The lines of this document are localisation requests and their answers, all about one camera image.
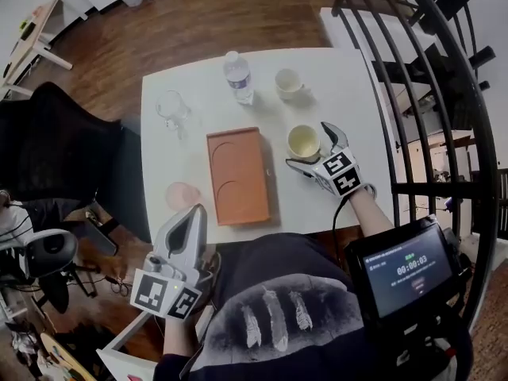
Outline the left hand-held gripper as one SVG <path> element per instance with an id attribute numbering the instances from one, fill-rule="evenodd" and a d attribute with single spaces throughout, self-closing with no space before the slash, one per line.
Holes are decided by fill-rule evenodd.
<path id="1" fill-rule="evenodd" d="M 211 284 L 211 272 L 197 269 L 206 235 L 207 213 L 201 204 L 178 212 L 163 224 L 154 252 L 135 271 L 130 304 L 160 318 L 189 317 Z M 170 257 L 171 262 L 163 257 Z"/>

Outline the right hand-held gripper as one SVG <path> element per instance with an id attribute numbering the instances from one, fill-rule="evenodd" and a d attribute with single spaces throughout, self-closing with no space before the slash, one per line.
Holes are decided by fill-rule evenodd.
<path id="1" fill-rule="evenodd" d="M 343 198 L 362 187 L 364 181 L 356 158 L 348 148 L 346 134 L 326 121 L 321 122 L 321 127 L 331 140 L 331 156 L 318 163 L 292 158 L 285 159 L 285 163 L 291 170 L 305 177 L 314 177 L 322 189 Z"/>

